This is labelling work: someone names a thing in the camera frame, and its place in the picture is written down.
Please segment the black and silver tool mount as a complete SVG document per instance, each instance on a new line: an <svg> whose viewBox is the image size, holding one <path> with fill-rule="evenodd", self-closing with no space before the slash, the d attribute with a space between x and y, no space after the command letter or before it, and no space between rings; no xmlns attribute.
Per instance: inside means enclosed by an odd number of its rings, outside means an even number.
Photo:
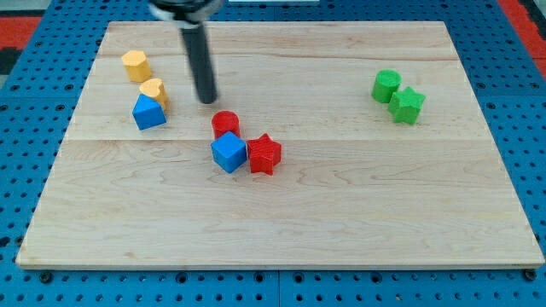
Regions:
<svg viewBox="0 0 546 307"><path fill-rule="evenodd" d="M224 0L149 0L150 13L179 28L195 28L224 6Z"/></svg>

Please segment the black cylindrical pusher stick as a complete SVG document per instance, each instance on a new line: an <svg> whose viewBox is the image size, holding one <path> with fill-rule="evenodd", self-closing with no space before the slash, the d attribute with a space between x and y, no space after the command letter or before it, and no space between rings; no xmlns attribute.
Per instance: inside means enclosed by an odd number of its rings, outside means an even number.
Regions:
<svg viewBox="0 0 546 307"><path fill-rule="evenodd" d="M199 101L212 104L218 99L218 90L205 25L183 28L181 33Z"/></svg>

